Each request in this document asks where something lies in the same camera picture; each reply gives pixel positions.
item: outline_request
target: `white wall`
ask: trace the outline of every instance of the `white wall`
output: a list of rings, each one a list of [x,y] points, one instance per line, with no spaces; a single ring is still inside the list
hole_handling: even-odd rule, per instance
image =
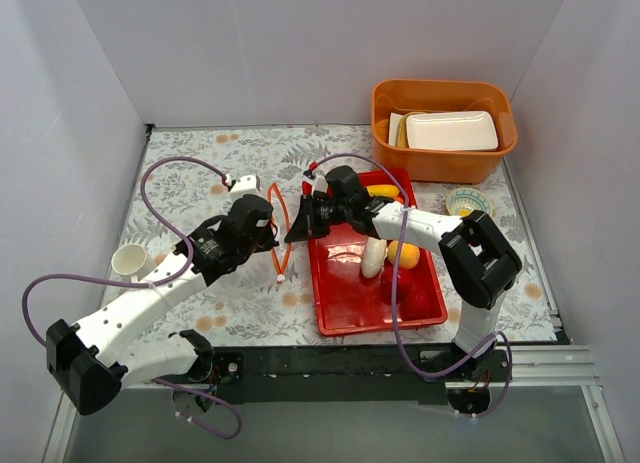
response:
[[[20,298],[53,271],[104,275],[144,127],[75,0],[0,0],[0,461],[42,457],[60,390]],[[44,284],[37,327],[101,289]]]
[[[161,126],[366,123],[383,79],[511,94],[563,0],[78,0]]]
[[[518,186],[627,461],[640,461],[639,5],[566,0],[513,99]]]

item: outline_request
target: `white cup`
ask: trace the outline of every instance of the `white cup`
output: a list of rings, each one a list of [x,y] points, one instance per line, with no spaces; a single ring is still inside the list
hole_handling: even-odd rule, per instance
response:
[[[155,269],[156,265],[146,250],[131,243],[118,248],[111,257],[111,268],[118,275],[137,283]]]

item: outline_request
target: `orange strap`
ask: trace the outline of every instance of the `orange strap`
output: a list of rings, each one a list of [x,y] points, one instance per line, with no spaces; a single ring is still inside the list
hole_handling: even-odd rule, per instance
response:
[[[282,212],[284,213],[285,225],[287,227],[287,231],[289,231],[291,229],[291,222],[289,221],[289,211],[287,210],[287,204],[284,202],[284,198],[282,197],[282,193],[280,193],[280,188],[278,188],[277,184],[273,183],[267,189],[267,200],[269,201],[269,203],[271,203],[271,195],[272,195],[272,192],[274,191],[276,192],[276,197],[278,198],[278,200],[280,200],[280,204],[282,205]],[[275,218],[273,216],[271,217],[271,221],[273,222],[273,224],[275,224]],[[276,254],[275,248],[271,249],[271,259],[273,260],[273,266],[276,268],[278,275],[284,276],[284,272],[286,271],[287,265],[289,264],[290,256],[291,256],[291,243],[287,243],[287,251],[284,254],[284,261],[282,262],[282,265],[278,260],[278,255]]]

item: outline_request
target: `red plastic bin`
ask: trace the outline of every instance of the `red plastic bin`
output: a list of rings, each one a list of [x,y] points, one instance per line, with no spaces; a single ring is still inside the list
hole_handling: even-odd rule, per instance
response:
[[[405,170],[391,170],[416,204],[409,175]],[[392,184],[381,171],[358,175],[363,185]],[[313,279],[313,293],[318,329],[325,336],[340,336],[371,331],[392,330],[391,305],[383,301],[380,276],[367,279],[360,273],[360,256],[367,237],[356,233],[347,223],[331,228],[322,239],[309,241],[309,260]],[[442,297],[431,254],[420,251],[420,261],[411,270],[414,290],[424,290],[429,296],[425,318],[403,321],[398,315],[400,328],[421,328],[439,325],[447,320],[447,309]],[[390,266],[385,261],[385,268]]]

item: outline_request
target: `red apple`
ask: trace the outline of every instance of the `red apple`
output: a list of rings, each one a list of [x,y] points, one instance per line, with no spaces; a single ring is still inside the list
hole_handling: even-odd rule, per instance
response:
[[[426,291],[412,291],[407,295],[400,308],[400,316],[403,321],[422,320],[429,317],[431,300]]]
[[[393,281],[393,266],[388,266],[380,277],[380,291],[384,295],[382,301],[387,305],[391,304],[391,283]],[[413,289],[413,277],[411,271],[405,268],[398,268],[398,303],[407,296]]]

